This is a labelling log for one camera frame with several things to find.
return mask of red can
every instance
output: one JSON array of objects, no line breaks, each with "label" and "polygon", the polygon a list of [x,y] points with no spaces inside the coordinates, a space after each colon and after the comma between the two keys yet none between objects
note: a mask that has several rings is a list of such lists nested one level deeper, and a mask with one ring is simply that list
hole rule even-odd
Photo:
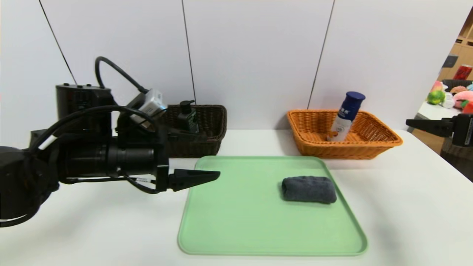
[{"label": "red can", "polygon": [[454,80],[465,80],[468,78],[470,73],[472,72],[472,67],[469,65],[461,65],[458,70],[456,71],[455,76],[453,77]]}]

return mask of plush fruit toy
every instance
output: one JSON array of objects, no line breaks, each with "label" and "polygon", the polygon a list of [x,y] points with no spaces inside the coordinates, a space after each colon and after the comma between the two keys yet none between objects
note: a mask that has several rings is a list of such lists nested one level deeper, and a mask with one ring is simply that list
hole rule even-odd
[{"label": "plush fruit toy", "polygon": [[453,88],[450,93],[459,93],[459,92],[462,92],[462,91],[466,91],[468,90],[467,88],[465,88],[464,86],[456,86],[455,88]]},{"label": "plush fruit toy", "polygon": [[427,96],[427,102],[433,105],[437,105],[445,99],[445,92],[441,90],[431,91]]},{"label": "plush fruit toy", "polygon": [[434,85],[432,86],[432,88],[430,89],[430,92],[433,92],[433,91],[436,91],[436,90],[443,90],[443,85],[442,85],[442,82],[436,80],[434,82]]},{"label": "plush fruit toy", "polygon": [[459,92],[453,96],[453,100],[455,101],[455,107],[461,109],[464,100],[473,102],[473,91],[467,90]]},{"label": "plush fruit toy", "polygon": [[473,114],[473,102],[465,100],[466,105],[463,107],[462,113],[464,114]]}]

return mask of white wall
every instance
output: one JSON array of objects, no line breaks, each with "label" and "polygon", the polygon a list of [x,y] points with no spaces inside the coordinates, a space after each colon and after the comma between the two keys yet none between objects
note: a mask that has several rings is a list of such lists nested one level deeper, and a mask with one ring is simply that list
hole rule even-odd
[{"label": "white wall", "polygon": [[57,120],[55,85],[73,80],[39,1],[1,4],[0,143],[26,148],[31,130]]},{"label": "white wall", "polygon": [[[170,104],[194,99],[180,0],[41,0],[72,74],[97,84],[94,60],[105,56]],[[126,105],[138,94],[101,64],[102,80]]]},{"label": "white wall", "polygon": [[310,109],[345,92],[391,128],[414,118],[473,5],[471,0],[335,0]]},{"label": "white wall", "polygon": [[230,129],[288,128],[307,108],[333,0],[184,0],[198,104]]}]

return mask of pink plush toy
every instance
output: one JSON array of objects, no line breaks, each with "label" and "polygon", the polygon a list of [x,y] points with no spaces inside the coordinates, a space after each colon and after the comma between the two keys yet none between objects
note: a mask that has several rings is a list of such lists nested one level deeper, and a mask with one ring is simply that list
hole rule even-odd
[{"label": "pink plush toy", "polygon": [[443,86],[442,86],[442,82],[436,80],[434,82],[434,85],[432,86],[432,88],[430,89],[430,92],[433,92],[435,90],[443,90]]},{"label": "pink plush toy", "polygon": [[473,91],[461,91],[453,96],[453,100],[455,101],[455,108],[462,108],[462,101],[461,100],[468,100],[473,101]]}]

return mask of white bottle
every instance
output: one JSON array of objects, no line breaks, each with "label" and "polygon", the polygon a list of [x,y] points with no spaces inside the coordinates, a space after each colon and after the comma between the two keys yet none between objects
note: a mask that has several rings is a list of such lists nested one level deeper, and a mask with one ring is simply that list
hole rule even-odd
[{"label": "white bottle", "polygon": [[330,142],[342,142],[347,138],[351,124],[355,120],[361,102],[366,97],[356,91],[347,92],[347,96],[338,111],[335,121],[332,124],[327,140]]}]

